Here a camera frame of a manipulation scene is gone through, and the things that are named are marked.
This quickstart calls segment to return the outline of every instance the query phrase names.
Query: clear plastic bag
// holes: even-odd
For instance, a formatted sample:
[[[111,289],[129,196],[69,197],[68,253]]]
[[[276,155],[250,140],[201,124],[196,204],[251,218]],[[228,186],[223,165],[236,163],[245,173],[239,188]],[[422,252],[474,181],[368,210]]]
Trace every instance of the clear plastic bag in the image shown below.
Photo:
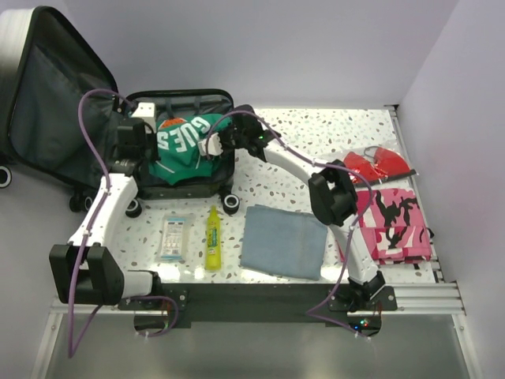
[[[404,179],[416,174],[416,171],[402,158],[396,140],[324,154],[321,158],[328,161],[341,160],[347,168],[363,175],[372,185]],[[357,187],[363,186],[359,178],[351,175],[351,179]]]

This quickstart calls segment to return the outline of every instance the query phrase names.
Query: green jersey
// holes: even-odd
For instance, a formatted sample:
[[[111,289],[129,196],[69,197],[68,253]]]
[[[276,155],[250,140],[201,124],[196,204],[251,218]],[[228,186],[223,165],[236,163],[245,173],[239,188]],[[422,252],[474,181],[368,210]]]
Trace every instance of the green jersey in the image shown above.
[[[221,114],[185,116],[160,122],[156,126],[160,160],[152,163],[149,171],[170,184],[183,179],[209,177],[218,166],[218,159],[207,160],[200,155],[198,141],[203,140]],[[230,124],[226,118],[214,129],[223,130]]]

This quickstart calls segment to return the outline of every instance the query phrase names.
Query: speckled white surface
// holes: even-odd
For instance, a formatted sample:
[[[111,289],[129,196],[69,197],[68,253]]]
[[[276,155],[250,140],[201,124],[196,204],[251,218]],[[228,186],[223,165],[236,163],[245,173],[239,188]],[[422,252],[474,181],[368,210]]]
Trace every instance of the speckled white surface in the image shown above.
[[[312,156],[396,139],[390,115],[383,110],[257,109],[256,112],[270,122],[286,142]],[[238,151],[236,160],[233,192],[241,198],[241,207],[233,216],[220,210],[223,259],[220,271],[204,270],[205,223],[211,205],[218,205],[218,209],[221,209],[217,196],[144,203],[144,212],[139,218],[131,220],[125,217],[119,225],[117,244],[113,250],[117,262],[126,270],[157,271],[163,282],[334,283],[341,265],[331,233],[328,234],[319,282],[269,276],[239,266],[248,206],[262,204],[294,212],[310,212],[310,202],[307,187],[293,175],[252,158],[245,151]],[[410,187],[407,180],[382,186]],[[165,263],[156,260],[161,242],[162,218],[166,214],[195,217],[188,253],[183,261]],[[381,270],[388,283],[435,281],[430,262],[421,264],[419,269],[414,269],[413,265],[386,265]]]

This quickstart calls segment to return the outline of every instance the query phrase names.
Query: black suitcase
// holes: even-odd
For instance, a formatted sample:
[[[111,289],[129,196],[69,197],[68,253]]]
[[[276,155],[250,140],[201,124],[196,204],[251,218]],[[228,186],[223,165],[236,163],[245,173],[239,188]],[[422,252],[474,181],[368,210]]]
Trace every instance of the black suitcase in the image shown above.
[[[79,129],[77,105],[93,88],[118,91],[116,82],[78,31],[56,9],[7,10],[0,16],[0,189],[10,184],[8,167],[20,163],[72,186],[70,208],[87,210],[99,188],[101,170]],[[219,89],[146,91],[127,96],[156,104],[156,119],[220,113],[234,107]],[[84,123],[104,159],[110,158],[126,109],[115,96],[92,97]],[[138,197],[223,198],[233,185],[234,151],[223,155],[210,178],[171,186],[150,177]]]

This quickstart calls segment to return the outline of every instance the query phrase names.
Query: white wall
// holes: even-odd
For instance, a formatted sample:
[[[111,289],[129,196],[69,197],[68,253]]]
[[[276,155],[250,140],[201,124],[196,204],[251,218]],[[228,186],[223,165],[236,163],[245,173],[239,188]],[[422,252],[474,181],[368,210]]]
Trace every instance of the white wall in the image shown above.
[[[44,2],[67,13],[61,0]],[[0,0],[0,12],[38,3]],[[23,379],[32,372],[56,293],[49,252],[83,217],[68,210],[68,200],[60,186],[18,172],[0,191],[0,377]]]
[[[399,108],[443,271],[486,378],[503,377],[505,2],[460,0]]]
[[[65,0],[122,92],[237,103],[399,103],[457,0]]]

